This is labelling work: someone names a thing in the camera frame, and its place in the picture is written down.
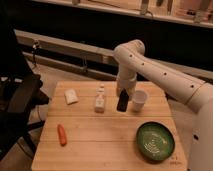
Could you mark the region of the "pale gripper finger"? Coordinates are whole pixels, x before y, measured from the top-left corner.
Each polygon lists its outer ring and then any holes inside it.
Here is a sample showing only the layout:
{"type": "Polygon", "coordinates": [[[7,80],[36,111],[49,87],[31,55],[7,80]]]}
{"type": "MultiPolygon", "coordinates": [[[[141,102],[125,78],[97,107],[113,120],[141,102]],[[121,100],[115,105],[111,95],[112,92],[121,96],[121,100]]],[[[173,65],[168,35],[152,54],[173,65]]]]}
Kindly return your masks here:
{"type": "Polygon", "coordinates": [[[128,89],[127,90],[127,94],[129,96],[129,100],[132,100],[134,92],[135,92],[135,89],[128,89]]]}
{"type": "Polygon", "coordinates": [[[121,94],[121,88],[120,87],[116,87],[116,95],[117,97],[120,97],[121,94]]]}

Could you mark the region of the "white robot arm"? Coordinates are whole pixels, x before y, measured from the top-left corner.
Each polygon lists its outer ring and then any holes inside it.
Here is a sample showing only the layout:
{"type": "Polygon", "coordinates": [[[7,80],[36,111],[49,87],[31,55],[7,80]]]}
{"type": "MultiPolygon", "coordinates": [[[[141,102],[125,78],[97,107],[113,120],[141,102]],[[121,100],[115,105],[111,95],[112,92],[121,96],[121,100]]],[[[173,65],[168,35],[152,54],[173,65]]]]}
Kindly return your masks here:
{"type": "Polygon", "coordinates": [[[113,57],[118,62],[117,96],[125,90],[132,97],[140,74],[197,114],[188,171],[213,171],[213,84],[157,63],[147,57],[141,40],[118,45],[113,57]]]}

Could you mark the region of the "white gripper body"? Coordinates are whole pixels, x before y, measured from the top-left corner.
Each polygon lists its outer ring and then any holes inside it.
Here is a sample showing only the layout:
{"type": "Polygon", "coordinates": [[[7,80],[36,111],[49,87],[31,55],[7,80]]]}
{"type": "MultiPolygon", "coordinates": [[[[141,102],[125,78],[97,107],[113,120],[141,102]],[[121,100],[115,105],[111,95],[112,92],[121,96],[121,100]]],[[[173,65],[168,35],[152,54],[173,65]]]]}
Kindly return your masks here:
{"type": "Polygon", "coordinates": [[[119,71],[116,81],[118,90],[134,89],[136,86],[137,74],[135,72],[119,71]]]}

